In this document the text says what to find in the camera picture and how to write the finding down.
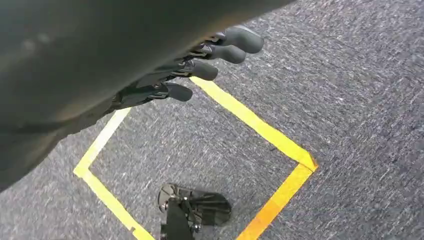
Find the floor marking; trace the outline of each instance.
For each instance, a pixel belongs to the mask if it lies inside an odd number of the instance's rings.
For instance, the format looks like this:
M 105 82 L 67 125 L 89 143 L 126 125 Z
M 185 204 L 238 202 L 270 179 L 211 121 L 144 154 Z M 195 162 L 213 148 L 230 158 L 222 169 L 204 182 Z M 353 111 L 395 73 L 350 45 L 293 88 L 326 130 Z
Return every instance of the floor marking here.
M 312 172 L 318 167 L 317 163 L 311 157 L 308 151 L 301 148 L 290 138 L 286 137 L 277 129 L 260 119 L 253 111 L 239 102 L 230 94 L 226 93 L 213 81 L 205 81 L 198 77 L 190 77 L 197 86 L 205 91 L 213 100 L 218 102 L 225 109 L 236 115 L 245 124 L 250 126 L 264 139 L 274 145 L 289 158 L 304 165 Z
M 88 171 L 90 165 L 99 155 L 102 148 L 106 145 L 108 140 L 112 137 L 116 129 L 119 127 L 124 118 L 128 115 L 131 108 L 125 108 L 116 111 L 112 118 L 107 122 L 106 126 L 101 130 L 100 134 L 88 148 L 87 152 L 76 165 L 73 173 L 82 178 L 85 171 Z
M 197 77 L 191 77 L 190 79 L 221 106 L 236 115 L 240 120 L 254 129 L 259 135 L 273 144 L 285 155 L 299 163 L 237 238 L 237 240 L 258 239 L 269 224 L 271 224 L 274 218 L 282 211 L 290 199 L 302 187 L 306 180 L 317 169 L 318 165 L 309 152 L 301 148 L 280 131 L 264 122 L 254 112 L 244 106 L 241 102 L 237 101 L 233 96 L 220 89 L 215 83 L 205 81 Z M 77 164 L 73 173 L 82 178 L 88 184 L 97 197 L 107 206 L 108 209 L 112 211 L 112 213 L 128 230 L 131 231 L 134 229 L 132 235 L 136 239 L 154 240 L 149 232 L 137 223 L 137 221 L 125 210 L 124 206 L 89 170 L 90 165 L 127 116 L 130 109 L 131 108 L 126 108 L 115 112 Z
M 237 240 L 258 239 L 312 173 L 309 168 L 298 164 L 249 225 L 240 233 Z
M 283 133 L 264 122 L 253 111 L 222 90 L 214 82 L 205 81 L 198 77 L 190 77 L 190 80 L 205 91 L 213 100 L 233 113 L 264 139 L 274 145 L 278 150 L 299 163 L 237 238 L 237 240 L 258 239 L 306 180 L 318 168 L 318 164 L 308 151 L 301 148 Z
M 114 134 L 121 122 L 130 112 L 130 107 L 116 111 L 106 126 L 88 148 L 87 152 L 76 165 L 73 173 L 82 178 L 91 188 L 94 194 L 106 205 L 106 207 L 118 218 L 118 220 L 129 230 L 138 240 L 155 240 L 129 213 L 118 199 L 93 175 L 89 170 L 90 165 L 99 155 L 102 148 Z

